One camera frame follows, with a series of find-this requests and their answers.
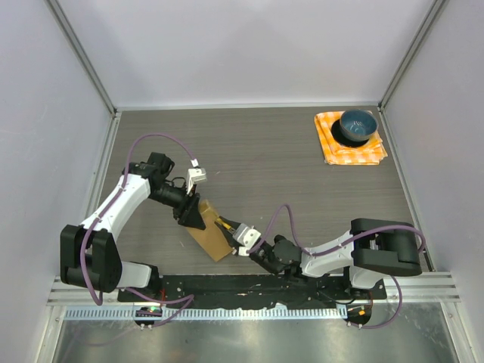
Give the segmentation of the yellow utility knife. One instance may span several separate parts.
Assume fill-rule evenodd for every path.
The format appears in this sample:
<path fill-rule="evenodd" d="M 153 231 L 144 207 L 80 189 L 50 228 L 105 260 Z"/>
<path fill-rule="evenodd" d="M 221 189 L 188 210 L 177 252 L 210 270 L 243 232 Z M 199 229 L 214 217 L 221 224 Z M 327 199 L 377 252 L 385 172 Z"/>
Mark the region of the yellow utility knife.
<path fill-rule="evenodd" d="M 232 225 L 230 225 L 228 222 L 226 222 L 222 217 L 216 218 L 215 224 L 219 228 L 221 228 L 222 230 L 227 231 L 230 234 L 233 234 L 236 231 L 236 229 Z"/>

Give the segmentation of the brown cardboard express box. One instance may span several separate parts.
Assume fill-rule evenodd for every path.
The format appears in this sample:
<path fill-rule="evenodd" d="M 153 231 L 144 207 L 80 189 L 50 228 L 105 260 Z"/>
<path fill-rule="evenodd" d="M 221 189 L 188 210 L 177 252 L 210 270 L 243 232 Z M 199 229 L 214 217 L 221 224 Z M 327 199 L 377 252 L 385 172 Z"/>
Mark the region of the brown cardboard express box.
<path fill-rule="evenodd" d="M 209 257 L 214 262 L 218 262 L 232 251 L 224 234 L 216 225 L 216 220 L 220 215 L 208 200 L 200 201 L 198 209 L 206 228 L 200 230 L 187 227 L 186 229 L 190 236 L 192 236 L 192 238 L 202 247 Z"/>

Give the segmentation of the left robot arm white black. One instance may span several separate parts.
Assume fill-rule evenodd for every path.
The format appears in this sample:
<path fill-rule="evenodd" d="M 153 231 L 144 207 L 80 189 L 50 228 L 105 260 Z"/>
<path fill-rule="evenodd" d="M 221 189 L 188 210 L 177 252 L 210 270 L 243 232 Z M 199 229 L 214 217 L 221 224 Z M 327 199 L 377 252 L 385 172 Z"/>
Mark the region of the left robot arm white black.
<path fill-rule="evenodd" d="M 172 208 L 174 220 L 184 227 L 205 230 L 196 186 L 206 181 L 206 171 L 192 160 L 182 185 L 169 178 L 175 164 L 165 154 L 152 153 L 145 162 L 131 162 L 107 199 L 78 225 L 60 233 L 60 279 L 94 292 L 134 288 L 146 302 L 161 291 L 157 267 L 121 260 L 116 241 L 134 211 L 146 200 Z"/>

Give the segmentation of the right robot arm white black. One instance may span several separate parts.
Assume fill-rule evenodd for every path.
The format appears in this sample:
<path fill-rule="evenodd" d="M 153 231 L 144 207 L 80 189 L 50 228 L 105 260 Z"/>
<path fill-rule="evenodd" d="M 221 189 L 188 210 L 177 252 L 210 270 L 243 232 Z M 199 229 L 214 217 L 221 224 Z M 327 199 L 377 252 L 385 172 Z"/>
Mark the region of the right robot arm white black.
<path fill-rule="evenodd" d="M 426 247 L 423 233 L 408 223 L 354 219 L 340 237 L 317 247 L 301 247 L 282 235 L 274 243 L 244 223 L 216 218 L 233 254 L 251 259 L 273 275 L 289 281 L 310 281 L 343 269 L 341 287 L 352 299 L 376 287 L 384 277 L 414 277 L 422 273 L 420 253 Z"/>

